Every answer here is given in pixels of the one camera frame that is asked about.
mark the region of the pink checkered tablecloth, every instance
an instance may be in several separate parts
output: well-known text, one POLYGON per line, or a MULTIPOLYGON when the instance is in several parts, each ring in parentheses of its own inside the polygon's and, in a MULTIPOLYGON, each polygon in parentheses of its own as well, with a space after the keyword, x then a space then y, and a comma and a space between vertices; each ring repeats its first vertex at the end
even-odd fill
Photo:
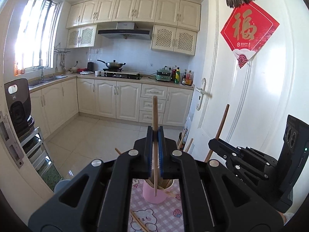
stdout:
MULTIPOLYGON (((169 190, 176 194, 168 196, 160 204, 152 204, 143 198, 144 180, 133 179, 130 209, 146 225, 149 231, 184 232, 179 181, 174 180, 169 190)), ((128 232, 142 232, 141 227, 129 215, 128 232)))

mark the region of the drawer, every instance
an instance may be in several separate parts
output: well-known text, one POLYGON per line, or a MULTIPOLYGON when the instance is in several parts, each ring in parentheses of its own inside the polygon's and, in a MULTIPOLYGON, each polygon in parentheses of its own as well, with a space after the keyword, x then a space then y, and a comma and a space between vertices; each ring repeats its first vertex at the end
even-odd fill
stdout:
MULTIPOLYGON (((144 123, 152 123, 152 112, 139 111, 139 121, 144 123)), ((163 113, 158 113, 158 124, 163 122, 163 113)))
MULTIPOLYGON (((164 113, 165 109, 165 100, 158 99, 158 112, 164 113)), ((139 107, 141 111, 150 111, 152 112, 152 99, 150 98, 141 98, 141 105, 139 107)))
POLYGON ((152 98, 152 96, 157 96, 158 99, 166 100, 167 89, 166 86, 143 84, 141 97, 152 98))

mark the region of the countertop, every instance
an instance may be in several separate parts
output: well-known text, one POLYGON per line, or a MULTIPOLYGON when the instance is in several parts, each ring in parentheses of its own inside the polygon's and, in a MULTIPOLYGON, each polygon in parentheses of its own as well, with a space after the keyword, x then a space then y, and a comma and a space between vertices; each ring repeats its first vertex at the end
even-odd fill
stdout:
POLYGON ((90 79, 102 79, 102 80, 113 80, 113 81, 123 81, 123 82, 131 82, 131 83, 140 83, 140 84, 150 84, 150 85, 160 85, 160 86, 167 86, 167 87, 175 87, 175 88, 181 88, 181 89, 187 89, 187 90, 194 90, 194 84, 192 86, 186 86, 182 84, 175 84, 173 82, 161 82, 157 81, 155 79, 148 78, 149 75, 143 76, 140 80, 135 79, 127 79, 127 78, 109 78, 109 77, 96 77, 94 74, 90 75, 81 75, 77 73, 65 73, 62 74, 62 76, 67 76, 67 78, 58 79, 55 81, 47 82, 45 84, 38 85, 33 88, 29 88, 30 93, 41 90, 45 87, 51 86, 53 84, 61 83, 70 79, 74 78, 90 78, 90 79))

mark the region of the silver screw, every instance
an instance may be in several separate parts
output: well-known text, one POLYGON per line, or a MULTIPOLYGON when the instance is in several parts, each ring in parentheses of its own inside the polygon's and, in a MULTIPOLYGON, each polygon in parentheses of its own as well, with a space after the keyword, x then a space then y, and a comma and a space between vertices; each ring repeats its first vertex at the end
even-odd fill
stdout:
POLYGON ((217 167, 219 166, 219 161, 217 161, 216 159, 212 159, 210 162, 209 162, 209 165, 211 167, 217 167))
POLYGON ((182 151, 180 151, 180 150, 174 150, 174 151, 172 152, 172 155, 174 155, 174 156, 181 156, 181 155, 182 155, 182 151))
POLYGON ((138 150, 132 149, 129 151, 129 155, 136 156, 138 154, 138 150))
POLYGON ((102 164, 102 161, 99 160, 99 159, 95 159, 95 160, 93 160, 93 161, 91 162, 91 165, 92 165, 93 167, 98 167, 98 166, 100 166, 101 164, 102 164))

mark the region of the green appliance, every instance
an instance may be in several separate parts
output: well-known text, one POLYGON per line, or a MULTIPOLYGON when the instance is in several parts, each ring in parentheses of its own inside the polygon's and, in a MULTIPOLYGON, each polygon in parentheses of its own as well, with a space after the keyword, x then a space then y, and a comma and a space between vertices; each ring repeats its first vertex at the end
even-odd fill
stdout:
POLYGON ((171 72, 165 69, 157 70, 156 80, 170 82, 171 72))

